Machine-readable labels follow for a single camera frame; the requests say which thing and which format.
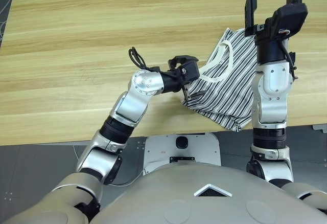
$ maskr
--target striped fabric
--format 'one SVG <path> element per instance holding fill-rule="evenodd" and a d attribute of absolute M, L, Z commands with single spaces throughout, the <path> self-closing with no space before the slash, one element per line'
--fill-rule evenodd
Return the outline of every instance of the striped fabric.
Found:
<path fill-rule="evenodd" d="M 226 129 L 240 131 L 251 120 L 256 46 L 244 29 L 227 28 L 200 68 L 200 78 L 191 83 L 191 95 L 206 91 L 200 98 L 183 105 L 208 117 Z"/>

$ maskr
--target wooden table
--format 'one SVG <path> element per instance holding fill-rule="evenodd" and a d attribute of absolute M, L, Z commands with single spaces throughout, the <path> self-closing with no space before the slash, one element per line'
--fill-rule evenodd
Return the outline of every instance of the wooden table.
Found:
<path fill-rule="evenodd" d="M 263 23 L 286 0 L 258 0 Z M 306 23 L 289 43 L 297 54 L 289 125 L 327 122 L 327 0 L 303 0 Z M 244 27 L 245 0 L 13 0 L 0 51 L 0 145 L 88 140 L 137 68 L 167 70 L 175 55 L 201 62 L 227 27 Z M 133 136 L 218 131 L 183 107 L 180 94 L 154 97 Z"/>

